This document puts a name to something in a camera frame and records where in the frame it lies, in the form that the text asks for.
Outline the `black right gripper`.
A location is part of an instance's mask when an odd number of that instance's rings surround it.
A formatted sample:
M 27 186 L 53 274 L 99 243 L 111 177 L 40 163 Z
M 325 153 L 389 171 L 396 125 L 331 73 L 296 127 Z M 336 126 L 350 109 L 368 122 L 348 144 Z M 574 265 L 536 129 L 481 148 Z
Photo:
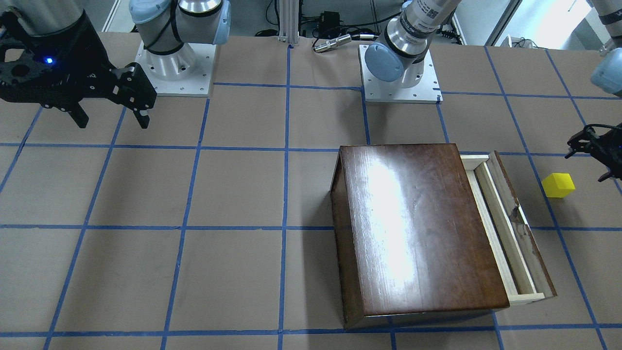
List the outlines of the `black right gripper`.
M 157 91 L 138 63 L 122 69 L 111 64 L 91 20 L 82 11 L 71 25 L 35 36 L 24 18 L 5 11 L 1 24 L 1 97 L 13 103 L 39 103 L 65 108 L 78 128 L 89 116 L 78 105 L 83 98 L 106 98 L 130 109 L 142 129 Z

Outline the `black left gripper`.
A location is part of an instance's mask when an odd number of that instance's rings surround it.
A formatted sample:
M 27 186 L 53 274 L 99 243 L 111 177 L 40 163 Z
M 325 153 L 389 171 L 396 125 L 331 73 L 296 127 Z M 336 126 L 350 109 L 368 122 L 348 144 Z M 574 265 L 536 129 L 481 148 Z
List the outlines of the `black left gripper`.
M 584 137 L 571 137 L 567 142 L 569 152 L 565 159 L 569 159 L 577 153 L 587 153 L 596 160 L 604 164 L 607 168 L 604 174 L 600 175 L 598 182 L 607 179 L 622 179 L 622 156 L 621 156 L 621 124 L 616 126 L 606 124 L 589 124 L 584 127 Z M 606 128 L 608 132 L 598 135 L 595 128 Z

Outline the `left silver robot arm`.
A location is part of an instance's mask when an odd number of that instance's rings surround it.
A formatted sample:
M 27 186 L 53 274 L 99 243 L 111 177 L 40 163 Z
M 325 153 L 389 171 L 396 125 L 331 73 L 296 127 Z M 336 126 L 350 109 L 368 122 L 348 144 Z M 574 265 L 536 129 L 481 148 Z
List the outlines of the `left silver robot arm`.
M 409 0 L 398 15 L 389 18 L 381 35 L 367 47 L 364 62 L 371 74 L 380 81 L 398 81 L 406 70 L 424 60 L 429 49 L 429 37 L 457 8 L 457 0 Z M 590 80 L 602 91 L 620 97 L 621 73 L 621 2 L 619 0 L 591 1 L 600 22 L 609 33 L 604 59 L 591 74 Z M 599 179 L 619 179 L 622 175 L 621 126 L 607 126 L 598 135 L 599 124 L 585 126 L 567 142 L 567 157 L 576 153 L 591 155 L 608 171 Z

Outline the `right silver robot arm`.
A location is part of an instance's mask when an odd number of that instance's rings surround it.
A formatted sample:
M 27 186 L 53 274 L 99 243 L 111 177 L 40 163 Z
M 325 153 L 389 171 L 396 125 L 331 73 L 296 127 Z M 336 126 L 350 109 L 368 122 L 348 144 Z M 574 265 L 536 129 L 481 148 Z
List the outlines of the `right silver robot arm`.
M 177 80 L 196 70 L 192 44 L 222 45 L 230 31 L 227 0 L 132 0 L 146 62 L 116 67 L 85 9 L 75 0 L 1 2 L 1 98 L 68 113 L 78 128 L 89 118 L 84 98 L 130 109 L 146 129 L 157 91 L 149 80 Z

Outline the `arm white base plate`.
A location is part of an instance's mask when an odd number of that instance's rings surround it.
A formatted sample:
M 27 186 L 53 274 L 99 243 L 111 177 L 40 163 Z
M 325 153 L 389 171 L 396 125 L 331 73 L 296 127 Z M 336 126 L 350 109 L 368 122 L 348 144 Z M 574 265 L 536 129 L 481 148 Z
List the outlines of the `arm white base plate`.
M 213 86 L 218 46 L 184 43 L 169 55 L 138 46 L 136 62 L 142 66 L 159 97 L 209 97 Z
M 367 68 L 364 57 L 367 49 L 367 45 L 359 46 L 361 76 L 367 102 L 440 104 L 444 101 L 431 51 L 427 51 L 423 62 L 408 68 L 400 79 L 384 82 L 373 76 Z

